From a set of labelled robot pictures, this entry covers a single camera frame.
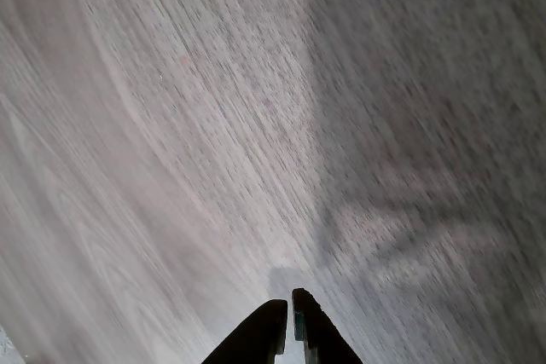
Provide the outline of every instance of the laminate flooring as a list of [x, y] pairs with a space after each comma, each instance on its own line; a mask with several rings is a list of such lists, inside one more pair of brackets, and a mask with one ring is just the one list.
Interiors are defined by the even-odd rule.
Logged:
[[367, 363], [544, 362], [545, 21], [0, 0], [0, 323], [28, 362], [198, 364], [304, 286]]

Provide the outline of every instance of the gray floor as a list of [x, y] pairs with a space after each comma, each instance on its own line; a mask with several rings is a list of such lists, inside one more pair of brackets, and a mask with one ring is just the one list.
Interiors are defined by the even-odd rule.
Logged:
[[200, 363], [305, 286], [367, 363], [544, 362], [545, 21], [0, 0], [0, 323], [29, 362]]

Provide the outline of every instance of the wooden floor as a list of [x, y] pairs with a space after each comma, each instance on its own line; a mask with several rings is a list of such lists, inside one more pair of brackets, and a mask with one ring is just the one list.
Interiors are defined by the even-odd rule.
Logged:
[[28, 362], [196, 364], [305, 286], [367, 363], [544, 362], [545, 21], [0, 0], [0, 324]]

